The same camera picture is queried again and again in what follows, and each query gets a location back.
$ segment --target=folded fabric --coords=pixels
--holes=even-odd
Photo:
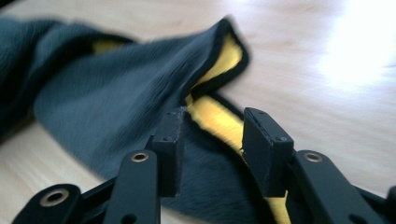
[[[82,24],[1,19],[0,41],[0,136],[33,107],[67,151],[110,178],[163,113],[184,105],[180,195],[162,204],[214,223],[275,222],[238,154],[242,115],[215,93],[248,65],[228,20],[135,43]]]

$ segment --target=yellow fabric lining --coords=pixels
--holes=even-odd
[[[240,118],[208,96],[188,105],[187,110],[201,129],[212,133],[239,153],[244,127]]]
[[[122,42],[114,40],[96,40],[92,43],[91,48],[94,53],[99,54],[112,49],[117,49],[123,45]]]
[[[213,77],[217,77],[234,68],[241,61],[241,59],[241,48],[235,43],[235,40],[231,35],[226,35],[224,37],[224,43],[221,48],[219,58],[216,60],[215,65],[213,65],[213,67],[198,80],[195,86],[203,82],[207,82]]]
[[[214,66],[194,85],[197,86],[217,77],[234,67],[242,60],[242,50],[231,35],[226,35],[224,43]],[[192,99],[186,97],[187,111],[201,129],[212,133],[218,139],[228,144],[242,157],[243,121],[221,103],[209,96]],[[267,198],[277,223],[290,224],[286,210],[286,198]]]

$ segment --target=metal grommet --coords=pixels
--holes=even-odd
[[[135,162],[141,162],[141,161],[146,161],[148,158],[149,158],[149,154],[138,152],[132,156],[131,160]]]
[[[319,156],[317,153],[313,153],[313,152],[307,152],[304,154],[304,157],[308,160],[308,161],[312,161],[312,162],[321,162],[323,161],[323,159],[321,158],[321,156]]]
[[[40,205],[43,207],[52,207],[62,203],[67,197],[69,197],[69,191],[67,189],[55,189],[41,198]]]

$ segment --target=dark gray fabric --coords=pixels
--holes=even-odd
[[[199,34],[136,44],[80,24],[0,20],[0,134],[34,104],[35,117],[66,150],[113,177],[127,152],[144,147],[162,113],[184,105],[227,34],[233,28],[222,20]],[[91,43],[102,38],[125,44],[92,53]],[[181,194],[163,204],[215,223],[273,222],[244,163],[190,119],[186,130]]]

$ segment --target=wooden surface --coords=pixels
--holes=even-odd
[[[396,185],[395,1],[17,1],[1,16],[84,21],[142,41],[204,30],[232,15],[252,56],[221,92],[268,112],[296,149],[329,156],[355,185]],[[34,123],[0,145],[0,223],[56,183],[101,182]],[[190,223],[164,212],[165,223]]]

